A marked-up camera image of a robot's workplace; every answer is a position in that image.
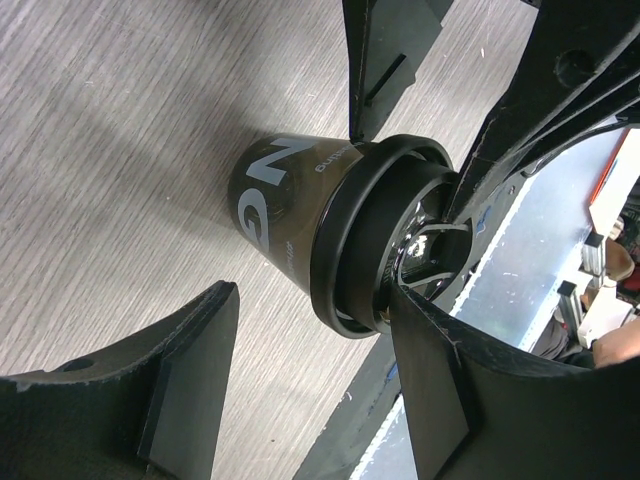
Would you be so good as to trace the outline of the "person's bare forearm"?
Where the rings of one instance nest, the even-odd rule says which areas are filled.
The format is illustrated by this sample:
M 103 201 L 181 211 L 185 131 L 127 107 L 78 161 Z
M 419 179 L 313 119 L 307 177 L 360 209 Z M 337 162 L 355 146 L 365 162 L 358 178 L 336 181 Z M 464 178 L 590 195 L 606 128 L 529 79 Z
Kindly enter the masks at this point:
M 605 270 L 616 282 L 628 279 L 635 270 L 627 250 L 614 240 L 606 239 Z M 623 363 L 639 356 L 639 321 L 633 320 L 600 337 L 592 344 L 594 366 L 602 368 Z

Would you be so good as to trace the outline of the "black cup lid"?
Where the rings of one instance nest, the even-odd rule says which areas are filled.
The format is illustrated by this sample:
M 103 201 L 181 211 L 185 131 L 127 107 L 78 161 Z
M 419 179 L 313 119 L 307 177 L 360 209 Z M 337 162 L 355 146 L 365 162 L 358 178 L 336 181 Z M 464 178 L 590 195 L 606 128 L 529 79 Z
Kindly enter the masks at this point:
M 434 300 L 470 257 L 470 221 L 444 210 L 458 175 L 437 141 L 395 135 L 370 147 L 331 195 L 310 258 L 317 317 L 341 336 L 390 331 L 391 288 L 415 288 Z

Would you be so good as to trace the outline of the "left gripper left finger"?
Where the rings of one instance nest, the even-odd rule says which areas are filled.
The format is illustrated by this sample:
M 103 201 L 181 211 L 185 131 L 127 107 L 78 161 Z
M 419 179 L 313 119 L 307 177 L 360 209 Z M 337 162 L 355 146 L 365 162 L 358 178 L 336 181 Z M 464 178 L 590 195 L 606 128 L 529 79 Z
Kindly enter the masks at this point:
M 60 367 L 1 380 L 5 479 L 207 479 L 239 317 L 219 281 Z

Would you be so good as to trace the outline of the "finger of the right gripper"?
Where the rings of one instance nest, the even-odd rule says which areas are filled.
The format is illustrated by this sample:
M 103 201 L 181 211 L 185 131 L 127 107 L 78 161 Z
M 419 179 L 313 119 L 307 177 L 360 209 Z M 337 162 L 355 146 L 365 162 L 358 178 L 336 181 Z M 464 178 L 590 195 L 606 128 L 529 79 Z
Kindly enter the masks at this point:
M 639 101 L 636 1 L 536 2 L 520 63 L 490 110 L 443 215 L 461 223 L 513 174 Z
M 449 0 L 344 0 L 349 137 L 379 133 L 442 30 Z

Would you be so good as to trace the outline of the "dark coffee cup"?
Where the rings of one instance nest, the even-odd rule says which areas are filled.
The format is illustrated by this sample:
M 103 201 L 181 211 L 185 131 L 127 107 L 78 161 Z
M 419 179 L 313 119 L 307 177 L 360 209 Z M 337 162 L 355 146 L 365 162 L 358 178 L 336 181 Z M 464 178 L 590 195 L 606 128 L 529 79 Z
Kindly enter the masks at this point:
M 304 292 L 322 217 L 345 175 L 372 147 L 278 133 L 247 148 L 231 173 L 227 201 L 236 229 Z

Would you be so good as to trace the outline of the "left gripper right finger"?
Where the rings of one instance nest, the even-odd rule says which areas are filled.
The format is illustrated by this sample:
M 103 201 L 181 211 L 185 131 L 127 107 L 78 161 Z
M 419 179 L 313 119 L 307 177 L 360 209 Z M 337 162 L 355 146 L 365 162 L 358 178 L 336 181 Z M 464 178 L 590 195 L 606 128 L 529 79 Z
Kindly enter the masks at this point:
M 391 330 L 421 479 L 635 479 L 639 362 L 584 369 L 514 348 L 393 288 Z

